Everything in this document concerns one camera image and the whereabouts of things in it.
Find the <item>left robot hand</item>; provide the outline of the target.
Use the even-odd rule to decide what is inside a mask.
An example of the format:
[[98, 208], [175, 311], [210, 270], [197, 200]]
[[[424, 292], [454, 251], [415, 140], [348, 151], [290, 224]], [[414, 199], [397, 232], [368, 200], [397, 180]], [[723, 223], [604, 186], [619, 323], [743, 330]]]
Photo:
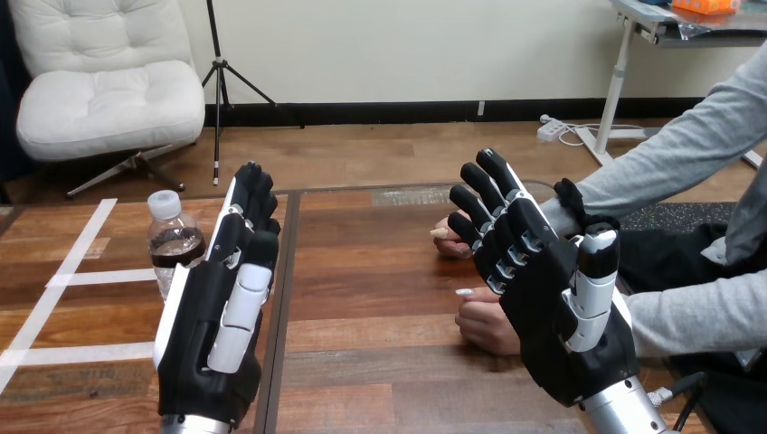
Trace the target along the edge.
[[175, 267], [153, 350], [163, 433], [231, 433], [255, 400], [255, 347], [279, 256], [272, 186], [260, 165], [242, 165], [204, 259]]

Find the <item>person's hand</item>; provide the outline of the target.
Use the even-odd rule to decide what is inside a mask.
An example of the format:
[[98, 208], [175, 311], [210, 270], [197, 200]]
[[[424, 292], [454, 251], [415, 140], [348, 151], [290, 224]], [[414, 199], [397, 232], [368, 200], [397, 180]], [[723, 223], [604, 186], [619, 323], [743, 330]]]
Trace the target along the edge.
[[462, 288], [455, 324], [469, 343], [496, 356], [520, 355], [515, 329], [499, 305], [499, 295], [488, 288]]
[[469, 259], [473, 256], [471, 247], [449, 227], [447, 217], [435, 224], [430, 236], [437, 251], [446, 257]]

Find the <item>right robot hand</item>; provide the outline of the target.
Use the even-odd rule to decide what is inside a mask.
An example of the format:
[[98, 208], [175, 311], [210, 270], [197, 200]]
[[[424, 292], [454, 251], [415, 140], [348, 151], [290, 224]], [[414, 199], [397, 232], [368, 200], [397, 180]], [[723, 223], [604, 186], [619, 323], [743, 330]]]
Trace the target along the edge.
[[582, 231], [559, 236], [506, 159], [485, 148], [452, 187], [450, 228], [520, 340], [535, 383], [566, 407], [639, 372], [630, 314], [616, 289], [618, 226], [591, 216], [569, 181], [555, 187]]

